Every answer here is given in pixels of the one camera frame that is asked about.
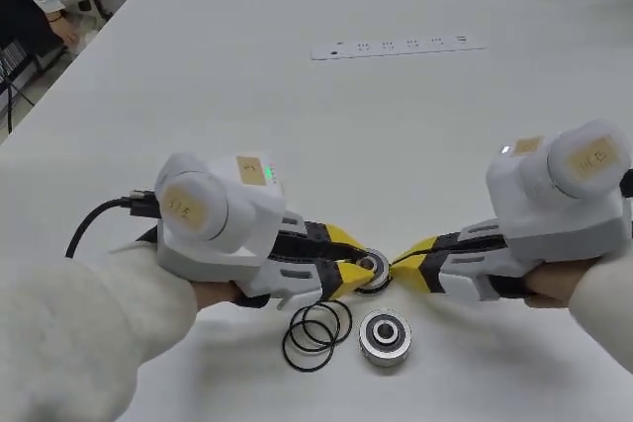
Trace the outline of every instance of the finger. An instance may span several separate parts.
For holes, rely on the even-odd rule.
[[[567,308],[561,301],[542,295],[526,298],[525,304],[530,308]]]
[[[525,284],[537,294],[567,302],[595,262],[597,259],[543,264],[525,276]]]
[[[206,308],[221,301],[234,301],[240,291],[233,283],[192,282],[198,309]]]

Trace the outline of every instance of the human hand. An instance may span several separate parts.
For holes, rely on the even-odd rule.
[[[78,37],[75,29],[61,14],[53,20],[48,17],[48,24],[54,34],[61,38],[66,46],[73,46],[77,43]]]
[[[525,276],[527,287],[537,293],[525,300],[532,308],[567,308],[576,286],[597,259],[543,264]]]
[[[233,282],[192,282],[198,303],[198,311],[222,301],[235,301],[240,291]]]

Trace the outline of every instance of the cable connector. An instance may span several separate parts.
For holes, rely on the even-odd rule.
[[[130,209],[131,216],[160,219],[160,206],[154,192],[133,190],[128,195],[129,203],[124,208]]]

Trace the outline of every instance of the fuzzy white sleeve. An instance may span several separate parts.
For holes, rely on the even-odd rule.
[[[135,243],[99,265],[45,262],[0,284],[0,420],[113,422],[136,372],[196,316],[189,283]]]
[[[570,300],[570,312],[633,373],[633,247],[605,258],[585,274]]]

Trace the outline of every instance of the bearing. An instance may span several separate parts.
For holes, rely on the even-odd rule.
[[[374,249],[367,250],[368,255],[357,262],[357,265],[372,271],[374,278],[357,289],[357,293],[361,295],[375,295],[387,288],[391,277],[389,276],[389,261],[380,252]]]
[[[389,368],[407,358],[411,330],[407,321],[391,310],[375,310],[360,324],[360,348],[374,365]]]

